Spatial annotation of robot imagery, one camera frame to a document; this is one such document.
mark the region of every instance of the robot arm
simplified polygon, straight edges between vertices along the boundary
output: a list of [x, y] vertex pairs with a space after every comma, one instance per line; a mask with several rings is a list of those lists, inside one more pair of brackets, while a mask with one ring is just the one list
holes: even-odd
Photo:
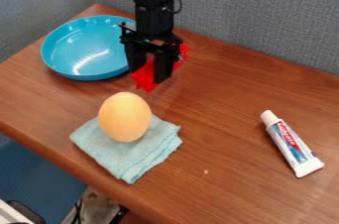
[[124, 44], [129, 71], [137, 71], [153, 54], [153, 83], [170, 77], [174, 63], [182, 58], [181, 39], [173, 35], [173, 0], [133, 0], [136, 25], [121, 23], [120, 42]]

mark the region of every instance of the toothpaste cap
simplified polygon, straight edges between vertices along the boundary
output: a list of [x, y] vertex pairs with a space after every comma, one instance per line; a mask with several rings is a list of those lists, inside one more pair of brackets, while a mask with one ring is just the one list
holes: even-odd
[[273, 121], [277, 120], [277, 117], [272, 114], [269, 110], [265, 110], [258, 115], [260, 120], [268, 126]]

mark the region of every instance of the blue bowl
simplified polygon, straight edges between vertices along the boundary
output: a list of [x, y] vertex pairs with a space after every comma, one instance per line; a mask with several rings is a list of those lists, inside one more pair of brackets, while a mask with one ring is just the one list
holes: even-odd
[[130, 19], [99, 15], [79, 18], [55, 28], [41, 46], [46, 66], [74, 80], [99, 80], [128, 71], [124, 46], [118, 42], [121, 22]]

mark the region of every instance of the white toothpaste tube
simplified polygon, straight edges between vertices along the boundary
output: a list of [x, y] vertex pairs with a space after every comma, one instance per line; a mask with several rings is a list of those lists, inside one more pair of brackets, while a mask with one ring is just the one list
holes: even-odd
[[321, 169], [324, 163], [312, 154], [284, 121], [277, 119], [269, 110], [261, 112], [260, 120], [265, 124], [265, 130], [294, 171], [296, 177], [302, 177]]

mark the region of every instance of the wooden table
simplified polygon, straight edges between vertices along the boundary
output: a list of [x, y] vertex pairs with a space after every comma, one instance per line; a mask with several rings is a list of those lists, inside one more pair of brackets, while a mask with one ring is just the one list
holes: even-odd
[[[77, 17], [130, 16], [102, 5]], [[0, 64], [0, 130], [153, 223], [339, 223], [339, 77], [176, 30], [188, 62], [149, 94], [125, 75], [59, 77], [39, 59], [43, 38]], [[116, 180], [69, 140], [118, 91], [140, 94], [181, 126], [169, 159], [132, 185]], [[260, 122], [270, 109], [325, 168], [296, 179]]]

